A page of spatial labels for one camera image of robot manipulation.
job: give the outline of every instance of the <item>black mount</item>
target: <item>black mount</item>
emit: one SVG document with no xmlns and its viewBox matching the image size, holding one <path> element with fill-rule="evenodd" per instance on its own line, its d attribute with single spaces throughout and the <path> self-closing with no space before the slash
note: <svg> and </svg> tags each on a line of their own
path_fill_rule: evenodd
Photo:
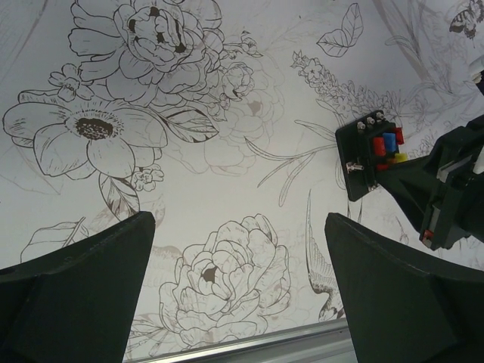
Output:
<svg viewBox="0 0 484 363">
<path fill-rule="evenodd" d="M 348 198 L 356 201 L 383 186 L 432 250 L 450 249 L 470 235 L 484 241 L 484 173 L 473 172 L 484 145 L 484 116 L 443 135 L 426 157 L 395 163 L 388 154 L 384 165 L 372 140 L 396 128 L 384 118 L 368 125 L 377 113 L 381 118 L 375 111 L 336 132 Z M 352 169 L 354 164 L 360 167 Z"/>
</svg>

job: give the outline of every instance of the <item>dark flower center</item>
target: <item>dark flower center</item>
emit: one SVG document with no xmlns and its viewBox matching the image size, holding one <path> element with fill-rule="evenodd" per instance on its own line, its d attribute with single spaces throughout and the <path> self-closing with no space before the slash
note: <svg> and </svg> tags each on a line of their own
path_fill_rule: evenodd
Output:
<svg viewBox="0 0 484 363">
<path fill-rule="evenodd" d="M 152 7 L 150 8 L 150 16 L 151 16 L 151 17 L 159 17 L 159 16 L 160 16 L 160 9 L 158 9 L 158 8 L 156 8 L 156 7 L 154 7 L 154 6 L 152 6 Z"/>
<path fill-rule="evenodd" d="M 160 9 L 152 6 L 150 8 L 150 17 L 159 17 L 160 16 Z M 136 35 L 136 21 L 135 19 L 130 19 L 128 21 L 128 29 L 135 34 L 134 40 L 135 42 L 139 41 L 138 35 Z M 184 53 L 187 50 L 187 46 L 183 44 L 182 41 L 182 34 L 180 33 L 180 23 L 178 20 L 175 20 L 175 31 L 176 35 L 178 36 L 178 44 L 175 46 L 175 53 Z M 163 36 L 163 33 L 157 33 L 157 42 L 158 43 L 166 43 L 165 37 Z"/>
<path fill-rule="evenodd" d="M 113 125 L 102 119 L 86 119 L 83 117 L 77 120 L 76 130 L 79 135 L 85 138 L 101 140 L 113 134 Z"/>
<path fill-rule="evenodd" d="M 249 106 L 250 110 L 252 111 L 252 115 L 255 116 L 262 109 L 262 102 L 253 101 L 247 104 L 247 106 Z"/>
<path fill-rule="evenodd" d="M 206 281 L 206 282 L 215 282 L 215 271 L 217 271 L 217 268 L 214 267 L 214 268 L 208 268 L 207 270 L 205 270 L 202 274 L 202 278 Z"/>
</svg>

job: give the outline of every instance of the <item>leaf drawing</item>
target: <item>leaf drawing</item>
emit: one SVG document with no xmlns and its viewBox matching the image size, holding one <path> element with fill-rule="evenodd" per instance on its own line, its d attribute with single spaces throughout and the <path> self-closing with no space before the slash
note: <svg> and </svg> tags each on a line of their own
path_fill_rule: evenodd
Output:
<svg viewBox="0 0 484 363">
<path fill-rule="evenodd" d="M 100 174 L 99 189 L 107 207 L 120 221 L 139 212 L 136 190 L 125 179 Z"/>
<path fill-rule="evenodd" d="M 284 185 L 282 186 L 281 193 L 279 194 L 279 206 L 283 206 L 287 198 L 287 193 L 289 192 L 290 186 L 293 184 L 294 179 L 299 175 L 299 173 L 308 165 L 311 160 L 315 157 L 317 153 L 309 154 L 302 162 L 294 168 L 294 170 L 287 177 Z"/>
<path fill-rule="evenodd" d="M 12 169 L 22 172 L 11 173 Z M 39 170 L 33 153 L 25 147 L 10 146 L 0 156 L 0 177 L 8 180 L 20 189 L 40 194 L 61 194 L 63 181 L 47 178 Z"/>
<path fill-rule="evenodd" d="M 177 138 L 186 142 L 205 142 L 219 133 L 208 116 L 195 108 L 181 109 L 163 117 L 163 121 Z"/>
<path fill-rule="evenodd" d="M 103 208 L 88 224 L 88 230 L 92 234 L 96 234 L 104 231 L 112 225 L 115 225 L 117 222 L 117 218 L 114 216 L 111 210 L 106 207 Z"/>
<path fill-rule="evenodd" d="M 356 45 L 363 33 L 363 19 L 358 4 L 351 4 L 343 17 L 341 28 L 325 33 L 318 45 L 330 57 L 342 57 L 351 47 Z"/>
<path fill-rule="evenodd" d="M 248 138 L 245 138 L 245 142 L 247 143 L 247 147 L 255 154 L 263 157 L 264 159 L 271 160 L 271 161 L 285 161 L 288 159 L 293 159 L 294 156 L 291 157 L 284 157 L 284 156 L 279 156 L 279 155 L 274 155 L 271 153 L 268 153 L 267 151 L 264 151 L 257 145 L 255 145 L 251 140 Z"/>
<path fill-rule="evenodd" d="M 142 209 L 147 212 L 151 212 L 155 221 L 157 221 L 157 228 L 161 226 L 165 218 L 165 202 L 163 195 L 155 200 L 148 200 L 141 203 Z"/>
<path fill-rule="evenodd" d="M 133 319 L 126 354 L 130 355 L 141 346 L 146 346 L 150 357 L 179 352 L 182 349 L 175 334 L 163 326 L 158 313 L 138 315 Z"/>
<path fill-rule="evenodd" d="M 329 130 L 328 127 L 324 127 L 323 125 L 318 125 L 317 123 L 308 123 L 307 121 L 303 121 L 301 119 L 294 120 L 295 123 L 298 125 L 302 125 L 311 131 L 315 132 L 316 134 L 320 135 L 324 140 L 332 141 L 336 143 L 336 138 L 334 137 L 334 131 Z"/>
<path fill-rule="evenodd" d="M 361 18 L 360 7 L 358 4 L 351 4 L 343 17 L 341 29 L 348 37 L 348 46 L 352 47 L 363 33 L 363 19 Z"/>
<path fill-rule="evenodd" d="M 38 229 L 20 253 L 20 262 L 36 259 L 86 239 L 89 237 L 89 232 L 82 225 L 84 220 L 85 217 L 82 217 L 78 222 L 62 222 Z"/>
</svg>

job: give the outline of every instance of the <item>floral wallpaper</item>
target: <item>floral wallpaper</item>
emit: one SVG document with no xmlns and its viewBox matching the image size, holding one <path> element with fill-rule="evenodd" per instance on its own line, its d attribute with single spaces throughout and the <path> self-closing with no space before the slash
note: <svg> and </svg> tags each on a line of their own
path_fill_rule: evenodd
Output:
<svg viewBox="0 0 484 363">
<path fill-rule="evenodd" d="M 335 131 L 375 109 L 409 157 L 484 111 L 481 0 L 5 0 L 0 268 L 139 210 L 157 233 L 125 360 L 345 316 L 339 212 L 431 252 L 383 190 L 347 200 Z"/>
</svg>

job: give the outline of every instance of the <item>black plastic part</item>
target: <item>black plastic part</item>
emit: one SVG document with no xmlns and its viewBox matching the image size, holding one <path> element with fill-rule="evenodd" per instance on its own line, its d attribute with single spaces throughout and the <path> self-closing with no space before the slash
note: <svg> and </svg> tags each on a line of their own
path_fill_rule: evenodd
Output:
<svg viewBox="0 0 484 363">
<path fill-rule="evenodd" d="M 394 197 L 429 248 L 450 249 L 473 234 L 483 240 L 484 226 L 470 210 L 482 197 L 484 173 L 473 167 L 484 145 L 484 116 L 439 138 L 428 157 L 391 165 L 377 182 Z"/>
<path fill-rule="evenodd" d="M 367 118 L 371 117 L 376 120 L 377 113 L 383 114 L 383 111 L 376 110 L 336 131 L 336 142 L 343 168 L 346 191 L 348 192 L 348 199 L 352 202 L 361 199 L 371 191 L 372 187 L 377 186 L 372 139 L 396 127 L 395 123 L 389 123 L 386 120 L 368 125 Z M 365 130 L 359 131 L 358 123 L 363 123 Z M 348 163 L 357 163 L 365 169 L 349 172 L 347 169 Z"/>
<path fill-rule="evenodd" d="M 138 213 L 0 270 L 0 362 L 121 362 L 154 230 Z"/>
<path fill-rule="evenodd" d="M 484 272 L 339 214 L 329 214 L 325 232 L 358 362 L 482 361 Z"/>
</svg>

